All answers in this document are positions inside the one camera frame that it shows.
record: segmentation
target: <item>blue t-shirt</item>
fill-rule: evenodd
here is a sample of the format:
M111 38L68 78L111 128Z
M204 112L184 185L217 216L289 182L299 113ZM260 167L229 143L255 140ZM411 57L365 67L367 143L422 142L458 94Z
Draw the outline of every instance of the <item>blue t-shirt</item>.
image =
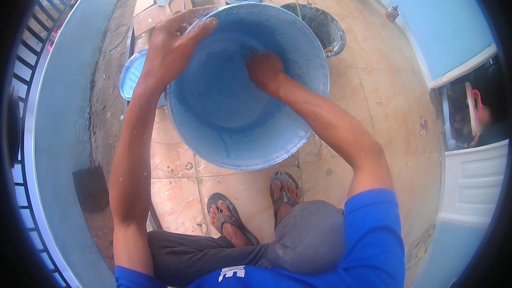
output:
M189 287L403 287L404 246L395 192L371 189L345 203L345 253L334 271L299 275L277 267L234 266ZM146 274L115 266L117 287L165 286Z

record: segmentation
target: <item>blue wall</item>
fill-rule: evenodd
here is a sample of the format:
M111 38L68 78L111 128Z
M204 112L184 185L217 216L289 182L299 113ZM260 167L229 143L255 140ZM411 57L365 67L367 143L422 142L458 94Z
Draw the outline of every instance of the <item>blue wall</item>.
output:
M39 197L55 244L83 287L115 286L83 218L72 173L91 165L91 79L117 1L78 1L48 56L35 110Z
M432 80L494 42L476 0L390 0L416 40Z
M429 246L431 254L424 261L425 267L412 287L449 287L470 262L486 229L447 221L436 222Z

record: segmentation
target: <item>black bucket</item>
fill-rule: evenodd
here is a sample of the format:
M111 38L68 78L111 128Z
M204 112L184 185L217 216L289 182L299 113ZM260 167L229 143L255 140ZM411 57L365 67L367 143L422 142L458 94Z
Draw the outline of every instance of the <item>black bucket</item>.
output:
M325 53L327 58L338 55L345 48L346 37L339 22L325 10L308 3L299 3L302 21L311 28L320 41L324 50L332 48L331 52ZM288 10L298 16L297 5L294 2L287 3L281 8Z

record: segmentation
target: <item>dirt ground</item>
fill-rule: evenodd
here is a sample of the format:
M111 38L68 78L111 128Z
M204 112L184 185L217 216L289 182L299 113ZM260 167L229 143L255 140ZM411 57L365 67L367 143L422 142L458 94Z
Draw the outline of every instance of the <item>dirt ground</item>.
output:
M91 165L103 168L107 183L125 113L125 100L119 93L119 76L125 65L126 42L136 1L118 0L107 26L96 71L91 79L91 120L89 124ZM145 45L147 38L139 38L139 44L136 40L136 51L140 50L140 47L137 46L140 46L142 42ZM114 223L110 207L100 213L84 211L83 216L99 252L111 271L114 272L112 247Z

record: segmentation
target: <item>dark pants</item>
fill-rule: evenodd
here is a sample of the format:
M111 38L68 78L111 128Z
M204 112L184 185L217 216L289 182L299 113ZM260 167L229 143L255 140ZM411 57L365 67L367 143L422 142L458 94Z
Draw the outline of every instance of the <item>dark pants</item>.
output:
M235 248L225 236L212 238L153 230L148 233L155 277L172 287L231 266L276 266L300 274L335 269L343 252L343 209L324 201L295 206L275 231L275 240Z

